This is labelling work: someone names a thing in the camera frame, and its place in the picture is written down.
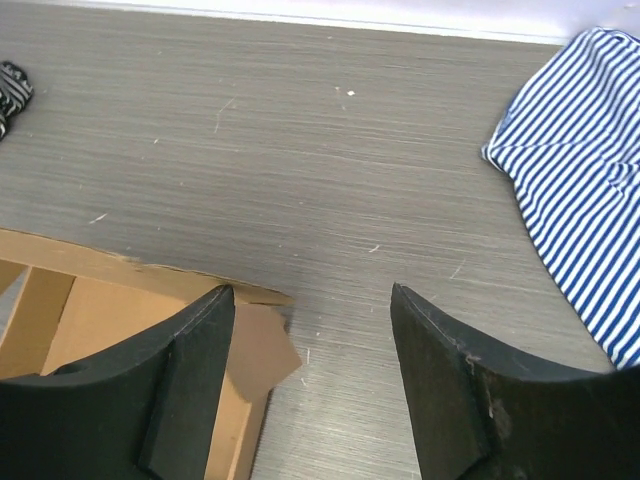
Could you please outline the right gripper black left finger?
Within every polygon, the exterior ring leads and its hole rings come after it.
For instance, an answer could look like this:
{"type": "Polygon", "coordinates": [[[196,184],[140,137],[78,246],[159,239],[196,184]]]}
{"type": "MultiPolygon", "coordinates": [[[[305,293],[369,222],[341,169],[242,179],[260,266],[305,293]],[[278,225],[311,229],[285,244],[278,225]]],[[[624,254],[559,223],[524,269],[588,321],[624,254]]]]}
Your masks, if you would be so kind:
{"type": "Polygon", "coordinates": [[[220,286],[51,374],[2,381],[2,478],[203,478],[234,316],[220,286]]]}

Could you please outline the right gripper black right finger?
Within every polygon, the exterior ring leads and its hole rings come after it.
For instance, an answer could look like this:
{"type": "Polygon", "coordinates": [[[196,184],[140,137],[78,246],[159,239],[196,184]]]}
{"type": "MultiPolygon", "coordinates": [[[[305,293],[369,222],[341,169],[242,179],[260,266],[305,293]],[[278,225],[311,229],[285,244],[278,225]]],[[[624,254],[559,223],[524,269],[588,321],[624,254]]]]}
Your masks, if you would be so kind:
{"type": "Polygon", "coordinates": [[[514,348],[395,284],[390,317],[421,476],[635,479],[639,371],[514,348]]]}

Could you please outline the brown cardboard box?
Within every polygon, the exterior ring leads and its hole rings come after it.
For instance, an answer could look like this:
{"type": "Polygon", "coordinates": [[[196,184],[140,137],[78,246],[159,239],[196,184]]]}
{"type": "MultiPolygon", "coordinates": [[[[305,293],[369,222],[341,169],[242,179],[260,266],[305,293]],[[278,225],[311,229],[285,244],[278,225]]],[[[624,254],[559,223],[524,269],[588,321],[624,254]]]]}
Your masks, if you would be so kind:
{"type": "Polygon", "coordinates": [[[132,337],[220,286],[234,327],[201,479],[250,477],[267,400],[301,364],[277,291],[131,259],[36,234],[1,233],[1,286],[21,289],[1,338],[2,381],[48,375],[132,337]]]}

